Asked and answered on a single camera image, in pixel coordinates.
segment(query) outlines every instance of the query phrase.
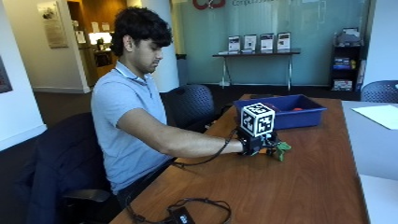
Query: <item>black cable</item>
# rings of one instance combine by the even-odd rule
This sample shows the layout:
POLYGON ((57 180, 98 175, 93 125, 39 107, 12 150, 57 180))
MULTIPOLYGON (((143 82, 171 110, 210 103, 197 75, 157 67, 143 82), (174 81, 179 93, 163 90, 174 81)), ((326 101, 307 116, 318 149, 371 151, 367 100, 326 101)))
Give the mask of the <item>black cable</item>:
POLYGON ((183 163, 183 162, 174 161, 171 163, 171 165, 174 165, 174 166, 177 166, 178 168, 182 169, 185 166, 201 165, 201 164, 211 161, 221 154, 223 149, 226 148, 226 146, 227 146, 229 142, 231 141, 233 136, 234 136, 235 133, 236 133, 236 129, 233 129, 229 136, 227 136, 227 138, 225 139, 225 144, 223 144, 222 148, 218 150, 218 152, 207 160, 197 162, 197 163, 183 163))
MULTIPOLYGON (((167 164, 170 163, 169 165, 175 165, 177 167, 179 168, 183 168, 185 166, 194 166, 194 165, 199 165, 199 164, 203 164, 206 163, 207 161, 211 161, 219 154, 221 152, 223 151, 223 149, 226 148, 229 142, 231 141, 233 139, 233 136, 234 134, 236 133, 236 129, 233 129, 227 138, 225 139, 225 144, 222 146, 222 148, 218 150, 218 152, 211 156, 211 158, 209 158, 207 160, 205 161, 201 161, 201 162, 197 162, 197 163, 182 163, 182 162, 177 162, 177 161, 170 161, 170 162, 166 162, 163 165, 161 165, 153 172, 151 174, 149 174, 143 180, 141 180, 141 183, 143 183, 150 177, 151 175, 167 164)), ((131 220, 134 221, 135 224, 138 223, 149 223, 149 224, 166 224, 166 223, 170 223, 173 222, 173 220, 170 219, 170 217, 167 217, 165 220, 162 221, 150 221, 150 220, 146 220, 146 218, 141 215, 138 215, 134 210, 133 210, 133 207, 130 205, 130 202, 129 202, 129 199, 130 199, 130 196, 135 194, 135 191, 133 190, 129 195, 126 196, 125 198, 125 209, 126 209, 126 212, 127 212, 127 215, 130 216, 131 220)), ((181 201, 185 201, 183 203, 186 203, 186 201, 201 201, 201 202, 205 202, 205 203, 211 203, 213 205, 223 208, 225 210, 227 210, 227 216, 230 218, 230 214, 231 214, 231 210, 230 210, 230 206, 229 204, 225 202, 225 201, 210 201, 207 199, 199 199, 199 198, 191 198, 191 199, 183 199, 183 200, 179 200, 181 201), (225 208, 225 206, 221 206, 218 203, 225 203, 227 208, 225 208)))
POLYGON ((166 210, 170 213, 174 207, 183 207, 185 204, 190 203, 190 202, 209 203, 213 206, 223 209, 227 212, 227 214, 226 214, 226 218, 222 221, 222 224, 226 224, 230 222, 233 210, 231 210, 230 205, 225 201, 213 201, 213 200, 209 200, 207 198, 185 198, 185 199, 178 200, 174 204, 171 204, 166 208, 166 210))

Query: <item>blue plastic bin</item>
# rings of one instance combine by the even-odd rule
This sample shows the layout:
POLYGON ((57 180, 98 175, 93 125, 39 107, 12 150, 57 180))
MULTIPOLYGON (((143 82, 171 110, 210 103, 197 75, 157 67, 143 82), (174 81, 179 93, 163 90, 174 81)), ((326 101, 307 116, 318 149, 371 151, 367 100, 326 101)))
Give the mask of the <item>blue plastic bin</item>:
POLYGON ((318 125, 322 119, 322 111, 326 110, 322 105, 304 95, 278 96, 234 101, 238 119, 240 108, 256 103, 271 104, 279 110, 274 112, 274 130, 318 125))

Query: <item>light blue polo shirt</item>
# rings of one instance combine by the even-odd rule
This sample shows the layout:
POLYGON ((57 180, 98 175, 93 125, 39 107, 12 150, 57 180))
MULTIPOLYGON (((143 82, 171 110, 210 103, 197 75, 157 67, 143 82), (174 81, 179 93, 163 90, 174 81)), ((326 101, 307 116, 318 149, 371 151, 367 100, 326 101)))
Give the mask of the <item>light blue polo shirt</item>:
POLYGON ((114 194, 171 158, 117 128, 123 113, 135 108, 143 109, 161 123, 166 123, 151 76, 145 75, 141 79, 117 62, 114 69, 99 78, 90 99, 103 168, 114 194))

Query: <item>chair armrest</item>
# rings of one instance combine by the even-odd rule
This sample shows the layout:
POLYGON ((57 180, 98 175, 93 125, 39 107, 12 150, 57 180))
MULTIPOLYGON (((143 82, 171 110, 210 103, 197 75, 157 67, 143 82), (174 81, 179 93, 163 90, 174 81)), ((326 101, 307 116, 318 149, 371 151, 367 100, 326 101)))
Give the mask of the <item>chair armrest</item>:
POLYGON ((110 193, 102 189, 75 189, 63 195, 63 198, 90 200, 102 203, 109 198, 110 193))

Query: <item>nose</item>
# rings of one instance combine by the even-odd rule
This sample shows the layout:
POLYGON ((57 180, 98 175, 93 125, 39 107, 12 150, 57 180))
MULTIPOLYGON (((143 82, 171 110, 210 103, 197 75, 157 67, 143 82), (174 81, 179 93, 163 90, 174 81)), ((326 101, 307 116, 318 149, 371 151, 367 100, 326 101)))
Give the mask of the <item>nose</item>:
POLYGON ((158 52, 157 52, 157 59, 158 59, 158 60, 162 59, 162 51, 161 51, 161 49, 159 49, 158 52))

